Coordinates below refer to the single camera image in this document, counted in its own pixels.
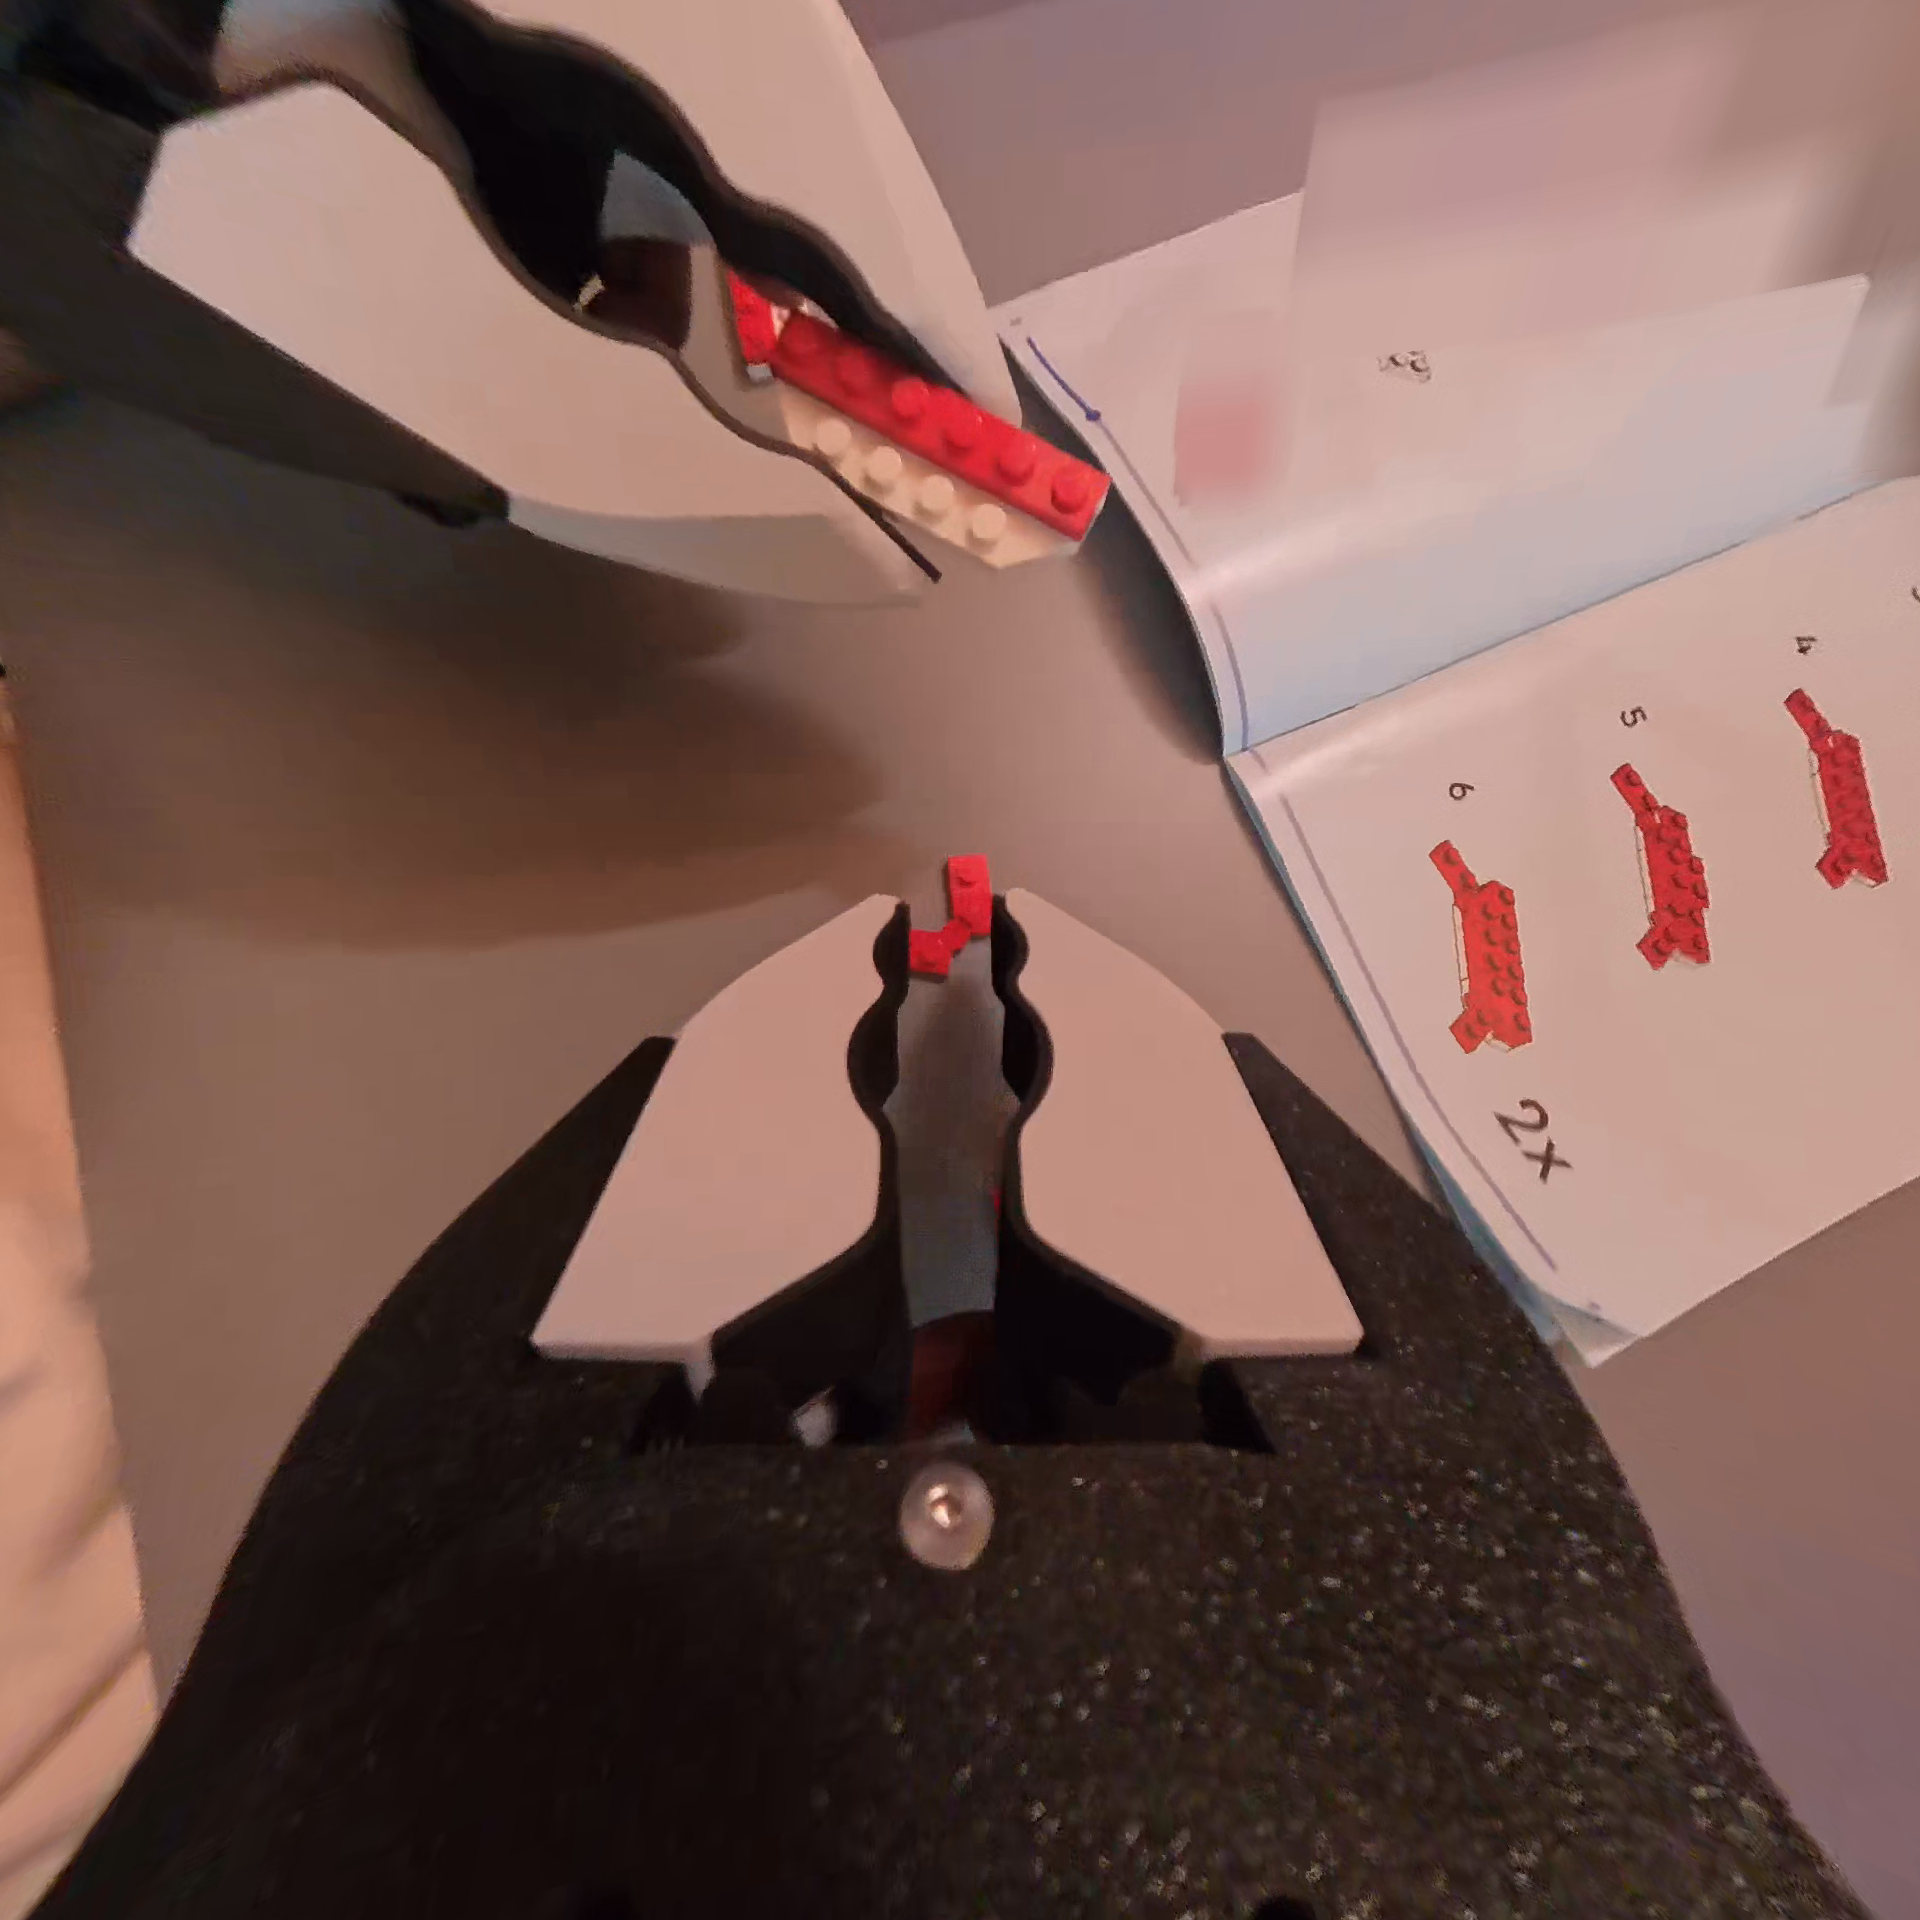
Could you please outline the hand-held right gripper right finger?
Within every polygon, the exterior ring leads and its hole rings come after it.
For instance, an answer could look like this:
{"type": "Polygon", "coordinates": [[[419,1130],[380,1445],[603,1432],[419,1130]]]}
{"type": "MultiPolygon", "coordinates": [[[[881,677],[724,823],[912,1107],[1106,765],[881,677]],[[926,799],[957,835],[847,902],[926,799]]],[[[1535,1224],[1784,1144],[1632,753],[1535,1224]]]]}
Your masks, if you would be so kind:
{"type": "Polygon", "coordinates": [[[1040,895],[993,902],[997,1308],[1048,1367],[1345,1358],[1364,1332],[1218,1022],[1040,895]]]}

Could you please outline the person's left forearm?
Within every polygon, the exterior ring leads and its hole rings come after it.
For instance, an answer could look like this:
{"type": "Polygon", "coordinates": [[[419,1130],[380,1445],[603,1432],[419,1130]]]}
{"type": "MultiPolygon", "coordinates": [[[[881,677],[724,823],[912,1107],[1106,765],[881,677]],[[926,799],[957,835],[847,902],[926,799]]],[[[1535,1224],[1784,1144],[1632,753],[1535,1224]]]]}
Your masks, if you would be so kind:
{"type": "Polygon", "coordinates": [[[158,1715],[15,746],[2,744],[2,1915],[25,1916],[158,1715]]]}

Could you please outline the grey desk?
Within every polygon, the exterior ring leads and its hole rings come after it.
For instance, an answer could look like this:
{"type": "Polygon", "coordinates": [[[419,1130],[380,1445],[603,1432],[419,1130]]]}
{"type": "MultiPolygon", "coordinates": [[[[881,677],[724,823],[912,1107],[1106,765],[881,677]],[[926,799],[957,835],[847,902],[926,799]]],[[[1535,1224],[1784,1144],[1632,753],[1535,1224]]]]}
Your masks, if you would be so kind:
{"type": "MultiPolygon", "coordinates": [[[[990,302],[1300,184],[1324,99],[1697,5],[850,5],[990,302]]],[[[984,853],[1428,1196],[1111,511],[903,609],[454,534],[112,402],[3,428],[3,663],[156,1692],[353,1332],[531,1141],[984,853]]],[[[1916,1188],[1575,1378],[1795,1816],[1916,1916],[1916,1188]]]]}

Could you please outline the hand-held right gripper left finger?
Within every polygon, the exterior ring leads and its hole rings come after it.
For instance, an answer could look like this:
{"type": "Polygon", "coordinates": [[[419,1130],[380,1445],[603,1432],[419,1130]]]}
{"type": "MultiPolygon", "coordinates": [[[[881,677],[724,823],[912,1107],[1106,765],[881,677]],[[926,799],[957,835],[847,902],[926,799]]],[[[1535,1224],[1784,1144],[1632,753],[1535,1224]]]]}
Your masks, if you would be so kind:
{"type": "Polygon", "coordinates": [[[556,1361],[903,1396],[900,1081],[910,915],[870,895],[672,1039],[531,1332],[556,1361]]]}

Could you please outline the brick instruction booklet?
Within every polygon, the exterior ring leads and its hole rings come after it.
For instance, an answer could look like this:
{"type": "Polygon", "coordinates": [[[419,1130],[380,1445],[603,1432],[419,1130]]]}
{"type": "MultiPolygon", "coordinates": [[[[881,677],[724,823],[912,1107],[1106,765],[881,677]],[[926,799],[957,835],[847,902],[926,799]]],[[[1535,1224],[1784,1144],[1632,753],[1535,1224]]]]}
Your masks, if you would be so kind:
{"type": "Polygon", "coordinates": [[[1451,1206],[1588,1363],[1916,1180],[1916,478],[1870,282],[1281,370],[1296,196],[991,313],[1451,1206]]]}

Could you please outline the narrow red white brick assembly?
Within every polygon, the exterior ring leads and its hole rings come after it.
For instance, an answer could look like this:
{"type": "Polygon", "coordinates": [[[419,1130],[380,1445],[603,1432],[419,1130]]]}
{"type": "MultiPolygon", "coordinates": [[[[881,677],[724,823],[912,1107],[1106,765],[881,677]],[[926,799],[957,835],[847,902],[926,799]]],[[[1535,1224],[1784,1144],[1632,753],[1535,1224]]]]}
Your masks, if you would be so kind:
{"type": "Polygon", "coordinates": [[[721,271],[747,382],[788,442],[896,530],[996,571],[1064,560],[1101,516],[1108,474],[807,307],[721,271]]]}

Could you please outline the red wedge brick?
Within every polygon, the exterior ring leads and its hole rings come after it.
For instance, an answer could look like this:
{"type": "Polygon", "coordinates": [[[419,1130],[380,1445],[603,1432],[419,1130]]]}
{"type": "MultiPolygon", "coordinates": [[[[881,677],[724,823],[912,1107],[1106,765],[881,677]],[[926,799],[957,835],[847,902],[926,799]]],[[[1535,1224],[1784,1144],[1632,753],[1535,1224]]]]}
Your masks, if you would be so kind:
{"type": "Polygon", "coordinates": [[[907,971],[914,978],[945,980],[953,961],[986,943],[993,931],[996,890],[984,855],[956,855],[944,863],[948,918],[907,931],[907,971]]]}

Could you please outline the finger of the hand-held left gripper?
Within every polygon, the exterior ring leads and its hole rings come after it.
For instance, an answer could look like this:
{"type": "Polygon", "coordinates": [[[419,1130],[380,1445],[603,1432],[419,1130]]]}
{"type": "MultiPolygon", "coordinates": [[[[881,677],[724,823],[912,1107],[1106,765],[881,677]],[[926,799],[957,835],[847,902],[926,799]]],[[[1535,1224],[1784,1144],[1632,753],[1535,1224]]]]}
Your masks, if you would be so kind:
{"type": "Polygon", "coordinates": [[[727,334],[665,349],[576,314],[611,158],[664,181],[713,261],[821,308],[854,344],[1017,420],[948,209],[839,5],[401,5],[446,119],[497,127],[431,182],[395,158],[395,423],[446,452],[788,452],[727,334]]]}
{"type": "Polygon", "coordinates": [[[132,259],[431,450],[531,539],[807,606],[919,599],[939,571],[747,375],[727,273],[688,252],[683,349],[556,300],[435,158],[307,81],[156,145],[132,259]]]}

